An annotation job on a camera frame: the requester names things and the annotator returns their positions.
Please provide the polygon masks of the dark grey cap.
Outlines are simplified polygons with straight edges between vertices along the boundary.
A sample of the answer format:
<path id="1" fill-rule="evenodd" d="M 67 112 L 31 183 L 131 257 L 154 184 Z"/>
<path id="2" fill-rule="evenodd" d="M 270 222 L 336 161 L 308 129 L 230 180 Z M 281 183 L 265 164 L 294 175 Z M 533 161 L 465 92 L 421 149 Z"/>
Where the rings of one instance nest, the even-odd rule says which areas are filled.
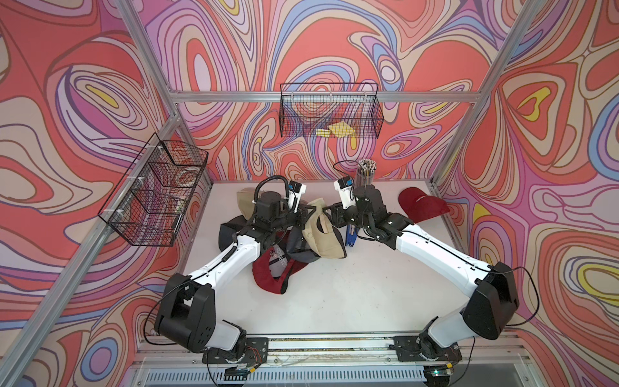
<path id="1" fill-rule="evenodd" d="M 231 245 L 237 245 L 239 238 L 246 232 L 248 221 L 243 215 L 239 215 L 219 228 L 218 245 L 221 252 L 226 251 Z"/>
<path id="2" fill-rule="evenodd" d="M 286 238 L 285 252 L 290 258 L 301 263 L 312 263 L 319 259 L 345 259 L 348 254 L 342 234 L 335 229 L 331 236 L 335 240 L 335 252 L 322 256 L 310 247 L 309 242 L 305 240 L 299 229 L 293 228 Z"/>

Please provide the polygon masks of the beige cap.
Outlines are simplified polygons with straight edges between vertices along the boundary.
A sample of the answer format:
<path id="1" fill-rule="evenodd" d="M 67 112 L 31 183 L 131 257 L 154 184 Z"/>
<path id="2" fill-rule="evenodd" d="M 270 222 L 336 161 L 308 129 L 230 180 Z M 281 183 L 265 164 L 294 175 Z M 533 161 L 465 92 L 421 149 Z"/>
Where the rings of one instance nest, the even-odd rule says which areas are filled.
<path id="1" fill-rule="evenodd" d="M 308 205 L 313 206 L 315 211 L 307 220 L 302 234 L 311 250 L 321 258 L 346 258 L 347 252 L 343 237 L 324 212 L 327 207 L 324 199 L 317 198 Z"/>
<path id="2" fill-rule="evenodd" d="M 249 220 L 255 209 L 254 203 L 254 189 L 251 187 L 243 188 L 236 193 L 237 205 L 241 212 L 241 215 Z"/>

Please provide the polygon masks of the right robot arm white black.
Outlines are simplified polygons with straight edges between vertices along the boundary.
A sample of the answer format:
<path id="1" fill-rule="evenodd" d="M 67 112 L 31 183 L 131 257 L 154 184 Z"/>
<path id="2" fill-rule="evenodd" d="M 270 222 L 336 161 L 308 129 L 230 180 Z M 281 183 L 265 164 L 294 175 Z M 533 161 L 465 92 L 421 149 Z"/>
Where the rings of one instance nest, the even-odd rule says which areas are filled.
<path id="1" fill-rule="evenodd" d="M 335 182 L 339 202 L 329 206 L 333 226 L 352 225 L 392 250 L 421 261 L 455 285 L 468 301 L 443 317 L 430 320 L 417 336 L 414 350 L 435 361 L 460 340 L 496 340 L 519 307 L 514 271 L 507 264 L 488 264 L 461 253 L 425 232 L 403 214 L 389 212 L 374 185 L 353 188 Z"/>

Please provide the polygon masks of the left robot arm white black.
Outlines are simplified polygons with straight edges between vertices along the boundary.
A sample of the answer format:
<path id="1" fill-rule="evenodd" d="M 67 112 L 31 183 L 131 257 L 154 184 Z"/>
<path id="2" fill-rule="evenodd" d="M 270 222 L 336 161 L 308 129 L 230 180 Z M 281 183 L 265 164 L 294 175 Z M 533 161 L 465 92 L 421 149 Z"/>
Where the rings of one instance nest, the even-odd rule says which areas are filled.
<path id="1" fill-rule="evenodd" d="M 194 352 L 215 349 L 242 356 L 247 333 L 217 318 L 216 296 L 243 269 L 277 244 L 284 232 L 301 230 L 317 208 L 274 191 L 255 198 L 253 213 L 234 230 L 231 243 L 208 264 L 169 278 L 154 322 L 157 334 Z"/>

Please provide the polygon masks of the dark red cap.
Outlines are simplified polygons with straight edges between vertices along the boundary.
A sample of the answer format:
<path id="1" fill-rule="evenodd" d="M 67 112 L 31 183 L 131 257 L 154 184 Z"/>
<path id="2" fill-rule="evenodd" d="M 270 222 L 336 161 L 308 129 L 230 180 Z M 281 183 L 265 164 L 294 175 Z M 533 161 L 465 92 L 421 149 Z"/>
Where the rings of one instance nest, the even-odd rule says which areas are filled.
<path id="1" fill-rule="evenodd" d="M 307 263 L 296 261 L 285 251 L 288 235 L 277 234 L 277 242 L 252 263 L 252 275 L 256 285 L 269 293 L 284 294 L 290 278 L 303 270 Z"/>
<path id="2" fill-rule="evenodd" d="M 447 203 L 426 194 L 417 187 L 404 189 L 398 195 L 398 203 L 407 217 L 415 223 L 439 217 L 449 212 Z"/>

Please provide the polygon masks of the dark red cap front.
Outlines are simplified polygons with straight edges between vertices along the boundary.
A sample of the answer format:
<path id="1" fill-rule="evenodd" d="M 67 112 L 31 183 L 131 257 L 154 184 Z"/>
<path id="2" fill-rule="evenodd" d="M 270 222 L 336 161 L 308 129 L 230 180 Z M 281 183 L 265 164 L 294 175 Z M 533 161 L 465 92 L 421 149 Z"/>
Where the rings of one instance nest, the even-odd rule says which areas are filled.
<path id="1" fill-rule="evenodd" d="M 303 270 L 307 263 L 296 261 L 285 251 L 288 235 L 277 234 L 277 242 L 252 263 L 252 275 L 256 285 L 269 293 L 284 294 L 290 278 Z"/>

